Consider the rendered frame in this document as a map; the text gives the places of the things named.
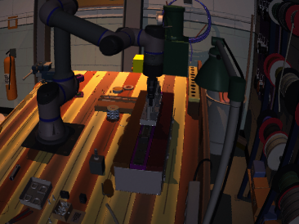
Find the purple line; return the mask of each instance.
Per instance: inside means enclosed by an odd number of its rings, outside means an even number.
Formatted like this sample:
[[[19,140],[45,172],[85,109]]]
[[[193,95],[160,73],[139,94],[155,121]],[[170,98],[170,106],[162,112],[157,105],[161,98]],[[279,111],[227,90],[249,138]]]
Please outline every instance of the purple line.
[[[147,160],[149,159],[149,152],[150,152],[150,147],[152,145],[152,141],[153,141],[153,138],[154,138],[154,130],[155,130],[155,126],[152,127],[152,131],[150,133],[150,137],[149,137],[149,144],[147,145],[147,149],[146,149],[146,153],[145,153],[145,160],[143,162],[143,165],[135,165],[133,163],[133,160],[134,160],[134,156],[135,156],[135,153],[137,151],[137,146],[138,146],[138,139],[136,141],[136,145],[135,145],[135,149],[134,149],[134,153],[133,153],[133,156],[132,156],[132,159],[131,159],[131,163],[130,163],[130,168],[133,168],[133,169],[140,169],[140,170],[146,170],[146,164],[147,164]]]

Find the green lamp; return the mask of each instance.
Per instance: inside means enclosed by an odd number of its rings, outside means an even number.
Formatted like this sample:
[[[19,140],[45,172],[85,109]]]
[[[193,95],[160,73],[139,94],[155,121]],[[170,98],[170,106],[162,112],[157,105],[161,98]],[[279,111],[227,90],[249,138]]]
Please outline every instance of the green lamp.
[[[225,63],[221,57],[216,40],[220,40],[224,46],[222,38],[212,38],[212,47],[208,52],[209,57],[198,71],[194,81],[200,87],[214,92],[228,92],[230,76],[227,73]]]

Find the green machine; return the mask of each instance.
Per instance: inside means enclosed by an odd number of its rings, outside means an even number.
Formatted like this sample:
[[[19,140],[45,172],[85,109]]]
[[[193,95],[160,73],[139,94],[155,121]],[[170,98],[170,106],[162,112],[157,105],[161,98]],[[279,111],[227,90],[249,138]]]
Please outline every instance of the green machine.
[[[188,77],[189,37],[184,33],[184,7],[163,6],[165,45],[163,74]]]

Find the lamp arm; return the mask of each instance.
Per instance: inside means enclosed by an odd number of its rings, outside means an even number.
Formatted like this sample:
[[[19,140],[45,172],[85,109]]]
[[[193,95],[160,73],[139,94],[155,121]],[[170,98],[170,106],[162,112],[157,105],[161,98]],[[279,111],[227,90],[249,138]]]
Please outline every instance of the lamp arm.
[[[230,58],[227,56],[225,48],[223,47],[223,44],[220,40],[216,41],[216,46],[218,47],[218,50],[220,52],[220,55],[222,57],[222,60],[225,64],[227,73],[229,74],[229,76],[237,76],[238,75],[235,73],[234,67],[230,62]]]
[[[226,167],[229,163],[230,154],[234,146],[234,137],[237,129],[238,119],[239,119],[239,108],[242,102],[230,100],[230,112],[229,119],[227,122],[225,141],[223,145],[221,161],[218,168],[218,173],[216,175],[216,180],[214,187],[212,189],[212,195],[210,201],[208,202],[207,211],[204,215],[203,224],[209,224],[216,207],[216,203],[221,192],[221,186],[226,173]]]

